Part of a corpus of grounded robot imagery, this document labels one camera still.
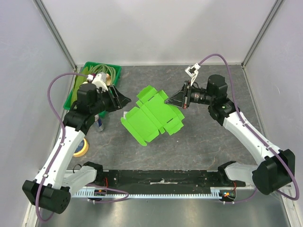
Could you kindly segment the green paper box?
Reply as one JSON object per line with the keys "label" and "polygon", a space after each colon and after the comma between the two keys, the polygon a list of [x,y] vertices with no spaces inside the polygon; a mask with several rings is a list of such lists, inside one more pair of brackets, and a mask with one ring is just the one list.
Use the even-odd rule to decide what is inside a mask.
{"label": "green paper box", "polygon": [[139,144],[147,146],[160,134],[181,130],[185,117],[177,107],[165,103],[168,96],[164,90],[148,85],[137,98],[137,106],[124,114],[121,123]]}

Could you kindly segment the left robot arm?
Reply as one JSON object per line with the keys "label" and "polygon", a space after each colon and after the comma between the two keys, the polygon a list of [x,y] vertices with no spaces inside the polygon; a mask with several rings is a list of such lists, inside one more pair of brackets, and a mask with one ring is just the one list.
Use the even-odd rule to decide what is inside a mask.
{"label": "left robot arm", "polygon": [[87,163],[80,170],[65,178],[65,172],[76,148],[82,142],[90,127],[95,123],[95,116],[102,111],[114,112],[131,102],[115,86],[103,89],[86,83],[77,91],[77,100],[61,123],[60,136],[41,171],[34,180],[26,180],[22,190],[35,206],[61,214],[67,208],[71,197],[84,186],[91,183],[99,186],[104,181],[102,166]]}

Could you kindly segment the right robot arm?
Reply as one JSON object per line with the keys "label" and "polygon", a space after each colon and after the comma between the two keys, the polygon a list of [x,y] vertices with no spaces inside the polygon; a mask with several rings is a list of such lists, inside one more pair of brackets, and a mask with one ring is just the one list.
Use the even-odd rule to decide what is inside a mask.
{"label": "right robot arm", "polygon": [[227,97],[228,85],[221,75],[211,75],[206,88],[186,81],[180,91],[165,100],[166,104],[187,109],[191,103],[208,106],[210,116],[231,132],[253,156],[255,165],[230,161],[218,169],[217,181],[228,186],[233,181],[255,185],[264,195],[294,181],[295,155],[272,144],[236,108]]}

